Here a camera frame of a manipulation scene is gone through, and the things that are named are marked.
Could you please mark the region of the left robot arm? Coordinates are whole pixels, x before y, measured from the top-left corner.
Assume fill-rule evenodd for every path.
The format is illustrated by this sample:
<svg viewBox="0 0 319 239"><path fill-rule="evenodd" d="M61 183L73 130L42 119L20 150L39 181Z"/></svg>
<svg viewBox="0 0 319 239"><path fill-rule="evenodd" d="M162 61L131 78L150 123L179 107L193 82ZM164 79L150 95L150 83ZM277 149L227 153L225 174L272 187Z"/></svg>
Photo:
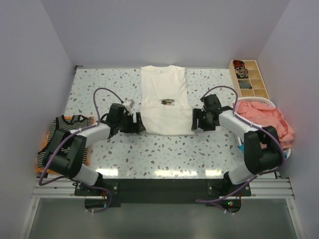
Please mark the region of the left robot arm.
<svg viewBox="0 0 319 239"><path fill-rule="evenodd" d="M83 163L85 150L100 141L110 139L117 133L140 133L145 130L141 114L132 113L133 100L121 104L112 104L105 120L93 125L67 131L58 129L49 142L43 158L43 172L39 180L42 182L47 170L85 185L91 195L99 195L103 191L103 176Z"/></svg>

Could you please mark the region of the white floral print t-shirt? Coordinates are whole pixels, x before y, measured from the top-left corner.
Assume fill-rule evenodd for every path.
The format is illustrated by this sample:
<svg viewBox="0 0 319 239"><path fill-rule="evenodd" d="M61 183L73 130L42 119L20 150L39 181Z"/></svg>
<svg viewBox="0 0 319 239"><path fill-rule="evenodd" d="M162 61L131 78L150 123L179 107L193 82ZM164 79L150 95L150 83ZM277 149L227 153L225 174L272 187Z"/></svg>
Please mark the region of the white floral print t-shirt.
<svg viewBox="0 0 319 239"><path fill-rule="evenodd" d="M141 68L141 118L146 133L163 136L194 135L185 68L169 65Z"/></svg>

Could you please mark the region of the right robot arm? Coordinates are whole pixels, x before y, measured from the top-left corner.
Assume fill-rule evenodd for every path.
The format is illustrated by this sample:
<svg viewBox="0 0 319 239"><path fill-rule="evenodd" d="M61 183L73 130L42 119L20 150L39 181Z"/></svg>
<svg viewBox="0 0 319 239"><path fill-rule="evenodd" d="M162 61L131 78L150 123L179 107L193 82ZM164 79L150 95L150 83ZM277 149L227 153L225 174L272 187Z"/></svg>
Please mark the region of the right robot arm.
<svg viewBox="0 0 319 239"><path fill-rule="evenodd" d="M203 107L193 109L192 130L213 131L221 126L232 131L243 143L244 161L224 173L220 183L212 186L218 196L232 196L240 187L260 174L274 171L284 163L285 155L273 126L261 126L244 119L233 106L222 106L216 94L201 99Z"/></svg>

